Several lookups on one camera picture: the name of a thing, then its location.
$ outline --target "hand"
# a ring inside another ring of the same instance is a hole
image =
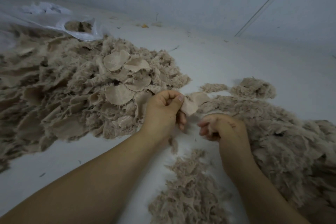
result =
[[[203,117],[198,126],[201,128],[199,131],[201,136],[219,141],[222,164],[231,179],[258,168],[251,153],[243,121],[226,114],[214,113]]]
[[[175,123],[183,130],[187,122],[186,115],[179,111],[183,101],[184,95],[175,90],[164,90],[152,96],[147,103],[140,131],[162,140],[169,138]]]

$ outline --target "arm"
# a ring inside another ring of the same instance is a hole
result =
[[[225,172],[238,188],[252,224],[309,224],[260,171],[250,150],[245,124],[225,114],[210,114],[198,124],[200,135],[219,141]]]
[[[42,188],[0,222],[110,223],[150,158],[167,142],[182,102],[183,95],[173,90],[153,96],[139,132]],[[178,121],[183,128],[184,114],[179,113]]]

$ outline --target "plastic bag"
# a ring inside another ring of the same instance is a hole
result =
[[[88,22],[92,25],[91,33],[69,31],[65,24],[69,21]],[[19,24],[33,28],[54,29],[66,32],[83,41],[102,39],[108,31],[95,18],[85,15],[76,15],[67,8],[48,2],[40,2],[38,5],[8,7],[0,5],[0,22]]]

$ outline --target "person's left hand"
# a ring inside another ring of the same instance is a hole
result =
[[[187,122],[186,115],[179,111],[183,101],[184,95],[175,90],[164,90],[152,96],[147,103],[140,131],[162,140],[169,138],[175,123],[183,130]]]

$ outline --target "fingernail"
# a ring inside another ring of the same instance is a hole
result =
[[[179,95],[178,97],[177,97],[177,99],[179,100],[179,101],[183,101],[183,99],[184,99],[184,95]]]

